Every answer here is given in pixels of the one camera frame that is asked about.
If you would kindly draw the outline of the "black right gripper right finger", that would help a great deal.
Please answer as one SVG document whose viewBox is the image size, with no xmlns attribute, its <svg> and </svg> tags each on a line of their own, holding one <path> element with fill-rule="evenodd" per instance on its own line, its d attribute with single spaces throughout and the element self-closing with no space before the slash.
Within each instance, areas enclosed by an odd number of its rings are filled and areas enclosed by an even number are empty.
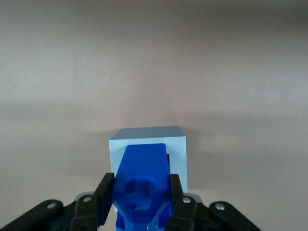
<svg viewBox="0 0 308 231">
<path fill-rule="evenodd" d="M 170 174 L 170 198 L 172 214 L 168 218 L 165 231 L 194 231 L 197 202 L 183 193 L 180 177 Z"/>
</svg>

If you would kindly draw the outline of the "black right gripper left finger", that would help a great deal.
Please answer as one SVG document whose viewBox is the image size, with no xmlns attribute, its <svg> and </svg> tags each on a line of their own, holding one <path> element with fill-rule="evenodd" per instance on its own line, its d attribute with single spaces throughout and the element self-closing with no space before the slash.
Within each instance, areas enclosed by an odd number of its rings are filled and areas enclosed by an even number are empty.
<svg viewBox="0 0 308 231">
<path fill-rule="evenodd" d="M 70 223 L 71 231 L 97 231 L 105 224 L 113 203 L 114 182 L 114 173 L 106 173 L 93 193 L 78 198 Z"/>
</svg>

